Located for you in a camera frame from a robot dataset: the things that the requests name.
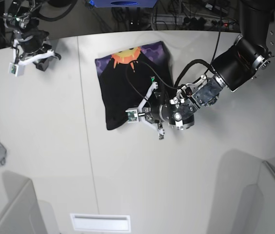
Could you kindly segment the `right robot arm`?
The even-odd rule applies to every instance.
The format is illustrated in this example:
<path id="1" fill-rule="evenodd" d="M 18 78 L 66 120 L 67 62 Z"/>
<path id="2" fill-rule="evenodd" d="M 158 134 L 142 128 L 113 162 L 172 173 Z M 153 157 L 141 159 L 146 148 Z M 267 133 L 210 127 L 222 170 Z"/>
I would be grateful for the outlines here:
<path id="1" fill-rule="evenodd" d="M 57 17 L 47 17 L 40 13 L 44 4 L 56 8 L 67 7 Z M 75 7 L 75 0 L 29 0 L 23 6 L 22 0 L 14 0 L 8 11 L 0 16 L 4 26 L 13 31 L 13 61 L 9 64 L 9 73 L 16 77 L 24 74 L 25 67 L 34 64 L 40 71 L 46 71 L 50 61 L 61 59 L 49 42 L 49 32 L 38 29 L 39 21 L 55 22 L 66 17 Z"/>

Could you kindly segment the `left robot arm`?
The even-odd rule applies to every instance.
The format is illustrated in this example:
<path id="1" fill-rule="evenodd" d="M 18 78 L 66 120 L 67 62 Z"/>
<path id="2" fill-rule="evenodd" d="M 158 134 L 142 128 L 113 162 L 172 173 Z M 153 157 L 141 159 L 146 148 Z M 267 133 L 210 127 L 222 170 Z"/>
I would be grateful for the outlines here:
<path id="1" fill-rule="evenodd" d="M 153 82 L 140 104 L 127 109 L 128 122 L 142 122 L 163 139 L 163 122 L 176 130 L 190 128 L 194 114 L 215 104 L 224 88 L 235 91 L 265 69 L 275 51 L 275 0 L 242 0 L 239 27 L 240 34 L 226 52 L 210 63 L 195 59 L 184 67 L 171 86 L 172 95 L 166 93 L 163 80 Z"/>

